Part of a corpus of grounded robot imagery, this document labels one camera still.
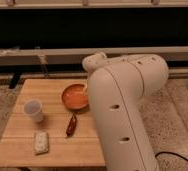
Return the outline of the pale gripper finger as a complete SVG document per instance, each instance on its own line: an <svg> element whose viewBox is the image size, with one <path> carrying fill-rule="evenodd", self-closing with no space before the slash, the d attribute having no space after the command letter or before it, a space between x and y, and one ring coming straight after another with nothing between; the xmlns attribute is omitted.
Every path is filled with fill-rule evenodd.
<svg viewBox="0 0 188 171"><path fill-rule="evenodd" d="M87 94L87 85L84 85L83 94Z"/></svg>

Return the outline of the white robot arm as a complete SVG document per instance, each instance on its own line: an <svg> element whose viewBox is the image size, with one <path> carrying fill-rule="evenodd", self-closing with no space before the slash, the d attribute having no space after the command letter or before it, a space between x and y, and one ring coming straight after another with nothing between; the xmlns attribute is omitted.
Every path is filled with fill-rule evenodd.
<svg viewBox="0 0 188 171"><path fill-rule="evenodd" d="M109 58L103 52L83 59L87 93L107 171L160 171L139 113L139 100L169 77L156 54Z"/></svg>

